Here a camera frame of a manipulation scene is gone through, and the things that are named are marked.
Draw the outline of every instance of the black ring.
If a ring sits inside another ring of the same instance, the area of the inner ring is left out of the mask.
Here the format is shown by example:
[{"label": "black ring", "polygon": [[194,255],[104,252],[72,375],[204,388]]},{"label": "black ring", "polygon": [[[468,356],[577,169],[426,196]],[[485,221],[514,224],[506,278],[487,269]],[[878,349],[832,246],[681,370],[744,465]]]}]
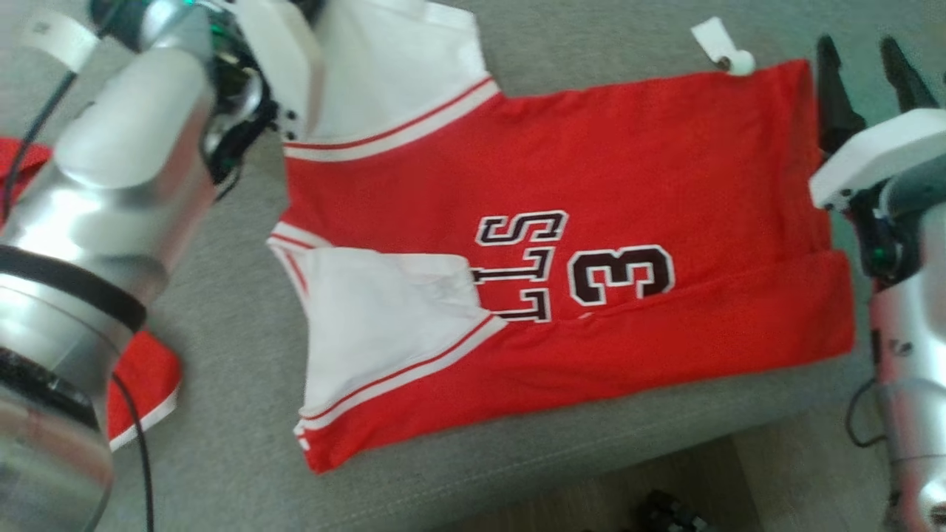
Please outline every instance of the black ring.
[{"label": "black ring", "polygon": [[15,275],[73,295],[132,332],[145,325],[148,311],[133,295],[75,264],[0,245],[0,274]]}]

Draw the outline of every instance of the black cable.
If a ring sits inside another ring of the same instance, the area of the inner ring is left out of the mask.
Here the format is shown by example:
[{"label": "black cable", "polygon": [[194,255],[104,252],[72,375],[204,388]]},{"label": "black cable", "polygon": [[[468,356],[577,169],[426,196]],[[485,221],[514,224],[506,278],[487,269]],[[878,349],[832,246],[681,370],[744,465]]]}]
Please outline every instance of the black cable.
[{"label": "black cable", "polygon": [[[112,25],[117,21],[118,15],[121,12],[122,8],[125,7],[127,2],[116,2],[112,9],[109,10],[108,14],[103,19],[102,27],[96,32],[96,38],[101,39],[112,29]],[[53,92],[52,96],[46,101],[46,104],[43,106],[42,110],[36,115],[36,118],[33,118],[32,124],[29,126],[29,130],[26,131],[26,135],[23,137],[23,141],[20,143],[20,148],[16,152],[16,156],[13,157],[13,163],[9,166],[9,172],[7,172],[7,181],[3,186],[3,221],[6,222],[9,217],[9,212],[13,208],[13,189],[16,187],[17,181],[20,180],[20,166],[23,165],[23,161],[26,159],[26,154],[29,152],[29,147],[36,142],[36,137],[40,135],[40,131],[43,130],[43,127],[46,125],[46,121],[49,117],[52,116],[53,112],[56,111],[56,108],[62,102],[62,98],[65,97],[65,94],[69,92],[69,89],[72,88],[72,84],[76,82],[76,78],[79,75],[75,72],[69,72],[62,77],[62,81],[56,91]]]},{"label": "black cable", "polygon": [[112,380],[128,404],[128,411],[134,421],[134,431],[138,434],[138,449],[141,450],[141,471],[145,477],[145,518],[148,521],[148,532],[154,532],[154,493],[151,484],[151,462],[148,458],[148,442],[145,441],[145,429],[141,426],[141,417],[138,416],[138,409],[135,408],[134,400],[131,398],[131,393],[125,383],[115,373],[112,374]]},{"label": "black cable", "polygon": [[238,167],[234,168],[232,172],[234,176],[230,180],[230,184],[223,188],[218,194],[217,198],[214,199],[214,203],[219,203],[220,200],[227,197],[227,194],[233,191],[234,188],[239,185],[240,178],[243,177],[243,163],[240,163]]},{"label": "black cable", "polygon": [[857,434],[854,433],[854,409],[857,407],[857,403],[861,400],[861,397],[867,393],[867,391],[877,383],[876,379],[871,379],[861,385],[860,388],[854,392],[854,397],[850,398],[850,403],[848,404],[848,412],[844,415],[844,430],[848,432],[848,437],[850,442],[856,445],[861,449],[867,449],[868,447],[873,447],[878,443],[886,440],[886,436],[881,434],[875,436],[868,441],[864,441],[861,438],[857,437]]}]

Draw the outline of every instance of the white jersey trim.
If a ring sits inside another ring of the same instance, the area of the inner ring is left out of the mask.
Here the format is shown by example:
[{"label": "white jersey trim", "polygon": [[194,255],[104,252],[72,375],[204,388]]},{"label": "white jersey trim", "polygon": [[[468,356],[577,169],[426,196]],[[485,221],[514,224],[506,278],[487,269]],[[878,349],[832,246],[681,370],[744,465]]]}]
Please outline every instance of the white jersey trim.
[{"label": "white jersey trim", "polygon": [[303,418],[300,419],[299,423],[296,425],[294,432],[300,434],[303,430],[314,431],[327,427],[342,414],[369,399],[374,399],[412,381],[417,381],[418,379],[433,375],[442,369],[450,367],[473,351],[477,346],[501,331],[504,327],[506,327],[505,320],[496,316],[487,317],[463,338],[459,344],[425,362],[411,366],[407,370],[401,370],[399,373],[394,373],[392,376],[372,382],[360,388],[360,390],[357,390],[355,393],[342,398],[316,415],[307,415],[307,411],[304,408],[299,412],[299,415]]},{"label": "white jersey trim", "polygon": [[270,233],[270,237],[266,239],[266,243],[270,246],[279,263],[283,265],[283,269],[286,270],[292,288],[295,289],[296,295],[299,297],[299,303],[302,304],[302,310],[308,316],[308,307],[306,306],[308,281],[303,268],[300,266],[302,254],[316,248],[335,246],[332,245],[332,242],[318,235],[285,222],[276,224]]},{"label": "white jersey trim", "polygon": [[287,143],[284,153],[294,159],[326,163],[370,157],[419,140],[468,115],[497,94],[499,86],[487,78],[445,105],[386,133],[343,144]]}]

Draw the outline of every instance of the clothing tag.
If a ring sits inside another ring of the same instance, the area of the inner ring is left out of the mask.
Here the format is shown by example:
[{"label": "clothing tag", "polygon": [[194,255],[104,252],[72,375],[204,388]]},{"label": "clothing tag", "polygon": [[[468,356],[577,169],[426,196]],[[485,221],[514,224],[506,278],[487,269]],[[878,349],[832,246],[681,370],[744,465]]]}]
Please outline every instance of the clothing tag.
[{"label": "clothing tag", "polygon": [[730,75],[748,76],[755,72],[755,58],[745,50],[736,49],[719,17],[690,28],[690,32],[716,66]]}]

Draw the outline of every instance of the jersey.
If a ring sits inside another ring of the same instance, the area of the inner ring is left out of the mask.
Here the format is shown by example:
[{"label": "jersey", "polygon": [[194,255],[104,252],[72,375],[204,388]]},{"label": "jersey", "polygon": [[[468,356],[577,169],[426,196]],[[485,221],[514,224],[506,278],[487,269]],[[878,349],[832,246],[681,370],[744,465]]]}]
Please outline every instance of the jersey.
[{"label": "jersey", "polygon": [[475,20],[330,3],[268,242],[309,320],[316,471],[419,434],[850,350],[805,61],[508,98]]}]

